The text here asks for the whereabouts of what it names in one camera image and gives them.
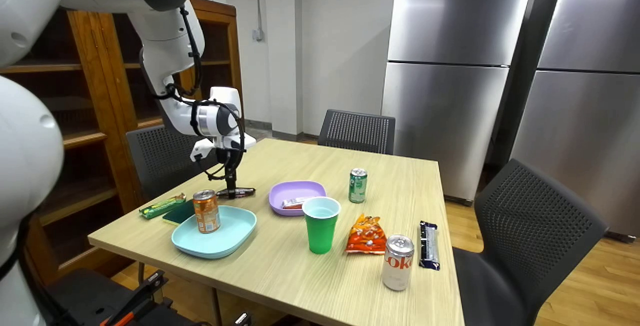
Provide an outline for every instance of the wooden cabinet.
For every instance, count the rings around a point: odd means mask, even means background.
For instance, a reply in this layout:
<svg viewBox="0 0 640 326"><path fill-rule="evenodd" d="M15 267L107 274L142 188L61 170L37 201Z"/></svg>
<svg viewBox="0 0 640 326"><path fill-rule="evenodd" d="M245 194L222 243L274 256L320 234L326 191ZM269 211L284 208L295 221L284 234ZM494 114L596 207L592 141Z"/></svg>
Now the wooden cabinet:
<svg viewBox="0 0 640 326"><path fill-rule="evenodd" d="M206 0L192 4L206 42L203 87L195 97L208 97L212 86L242 95L236 10ZM59 10L30 53L0 70L45 103L64 137L61 175L27 238L45 283L78 267L109 275L130 262L91 247L87 234L144 201L125 133L162 119L140 70L141 48L126 15ZM190 88L194 73L174 78Z"/></svg>

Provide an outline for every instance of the green candy bar wrapper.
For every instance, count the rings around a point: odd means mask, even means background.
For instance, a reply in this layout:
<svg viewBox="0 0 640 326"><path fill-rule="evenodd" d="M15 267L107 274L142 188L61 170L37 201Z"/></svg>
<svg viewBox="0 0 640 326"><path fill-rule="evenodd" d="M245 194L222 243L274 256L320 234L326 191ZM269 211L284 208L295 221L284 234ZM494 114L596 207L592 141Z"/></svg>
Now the green candy bar wrapper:
<svg viewBox="0 0 640 326"><path fill-rule="evenodd" d="M139 210L140 216L146 219L152 219L153 217L160 216L167 213L170 210L178 207L186 201L185 194L181 193L178 196L167 198L166 200L158 201L151 206L146 206Z"/></svg>

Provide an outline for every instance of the light blue plate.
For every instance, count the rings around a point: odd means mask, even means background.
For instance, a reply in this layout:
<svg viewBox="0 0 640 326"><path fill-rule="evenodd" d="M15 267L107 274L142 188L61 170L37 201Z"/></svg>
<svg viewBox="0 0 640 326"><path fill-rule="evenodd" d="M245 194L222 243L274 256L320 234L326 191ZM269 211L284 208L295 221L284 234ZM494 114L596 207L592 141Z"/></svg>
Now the light blue plate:
<svg viewBox="0 0 640 326"><path fill-rule="evenodd" d="M198 231L196 216L182 222L171 235L179 250L202 258L222 258L231 255L256 227L256 215L250 210L218 206L220 228L210 234Z"/></svg>

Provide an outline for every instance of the refrigerator door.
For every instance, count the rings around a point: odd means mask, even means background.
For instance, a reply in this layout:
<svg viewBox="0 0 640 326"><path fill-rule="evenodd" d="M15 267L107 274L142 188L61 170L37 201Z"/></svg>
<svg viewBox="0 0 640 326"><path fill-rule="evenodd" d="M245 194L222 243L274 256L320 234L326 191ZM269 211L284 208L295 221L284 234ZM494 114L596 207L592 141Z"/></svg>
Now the refrigerator door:
<svg viewBox="0 0 640 326"><path fill-rule="evenodd" d="M393 0L389 61L512 62L527 0Z"/></svg>
<svg viewBox="0 0 640 326"><path fill-rule="evenodd" d="M436 160L447 196L473 200L508 69L387 63L382 114L394 153Z"/></svg>
<svg viewBox="0 0 640 326"><path fill-rule="evenodd" d="M557 0L537 68L640 72L640 0Z"/></svg>
<svg viewBox="0 0 640 326"><path fill-rule="evenodd" d="M640 76L538 71L511 156L640 235Z"/></svg>

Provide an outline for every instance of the green soda can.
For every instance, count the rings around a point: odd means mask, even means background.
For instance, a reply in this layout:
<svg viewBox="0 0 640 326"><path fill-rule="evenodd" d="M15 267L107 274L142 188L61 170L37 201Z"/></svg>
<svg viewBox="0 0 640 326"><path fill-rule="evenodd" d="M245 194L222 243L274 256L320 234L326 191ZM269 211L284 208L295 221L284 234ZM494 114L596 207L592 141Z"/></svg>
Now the green soda can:
<svg viewBox="0 0 640 326"><path fill-rule="evenodd" d="M351 170L349 178L349 201L353 203L364 202L364 193L367 190L367 172L361 168Z"/></svg>

